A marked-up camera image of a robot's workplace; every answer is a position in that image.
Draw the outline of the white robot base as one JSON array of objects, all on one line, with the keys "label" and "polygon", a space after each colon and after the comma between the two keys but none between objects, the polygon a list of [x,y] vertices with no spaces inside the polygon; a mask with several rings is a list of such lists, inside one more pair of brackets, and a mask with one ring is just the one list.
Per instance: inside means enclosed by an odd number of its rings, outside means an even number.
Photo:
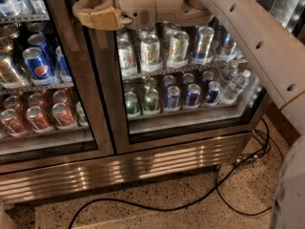
[{"label": "white robot base", "polygon": [[300,136],[282,164],[269,229],[305,229],[305,136]]}]

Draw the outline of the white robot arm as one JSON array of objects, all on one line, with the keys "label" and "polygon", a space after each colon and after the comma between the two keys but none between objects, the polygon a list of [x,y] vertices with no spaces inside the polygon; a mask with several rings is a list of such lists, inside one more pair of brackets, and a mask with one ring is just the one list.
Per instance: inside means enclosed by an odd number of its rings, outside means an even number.
[{"label": "white robot arm", "polygon": [[300,134],[305,132],[305,46],[255,0],[79,0],[72,7],[88,28],[144,29],[156,22],[180,26],[214,16],[249,60],[277,108]]}]

